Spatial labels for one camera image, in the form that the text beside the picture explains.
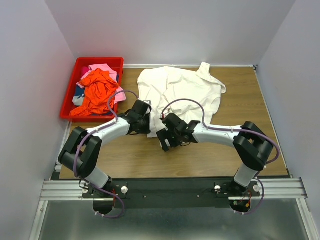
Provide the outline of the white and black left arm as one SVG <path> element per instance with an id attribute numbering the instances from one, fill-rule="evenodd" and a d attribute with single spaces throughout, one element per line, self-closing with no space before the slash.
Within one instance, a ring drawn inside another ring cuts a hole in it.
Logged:
<path id="1" fill-rule="evenodd" d="M 85 194 L 94 191 L 101 198 L 110 193 L 125 198 L 127 185 L 115 186 L 112 178 L 97 167 L 99 154 L 105 144 L 119 137 L 149 134 L 151 111 L 151 101 L 138 99 L 131 109 L 107 123 L 88 129 L 76 127 L 64 144 L 58 162 L 85 182 L 81 186 Z"/>

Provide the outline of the white t shirt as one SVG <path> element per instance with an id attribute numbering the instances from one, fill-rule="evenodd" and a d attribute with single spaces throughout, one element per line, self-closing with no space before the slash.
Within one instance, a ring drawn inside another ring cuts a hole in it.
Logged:
<path id="1" fill-rule="evenodd" d="M 210 64 L 201 63 L 197 71 L 175 67 L 145 69 L 137 79 L 139 98 L 151 101 L 150 131 L 148 138 L 165 126 L 162 113 L 176 114 L 186 123 L 202 121 L 209 125 L 221 104 L 226 86 L 211 76 Z"/>

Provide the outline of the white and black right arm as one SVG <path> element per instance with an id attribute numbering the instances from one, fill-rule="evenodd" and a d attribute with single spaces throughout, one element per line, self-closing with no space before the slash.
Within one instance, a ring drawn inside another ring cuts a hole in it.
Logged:
<path id="1" fill-rule="evenodd" d="M 206 125 L 199 120 L 186 123 L 174 113 L 168 114 L 161 121 L 164 128 L 156 135 L 165 152 L 191 143 L 213 143 L 236 150 L 242 164 L 233 180 L 221 188 L 234 196 L 247 192 L 251 181 L 267 165 L 273 149 L 279 149 L 273 140 L 248 121 L 236 126 Z"/>

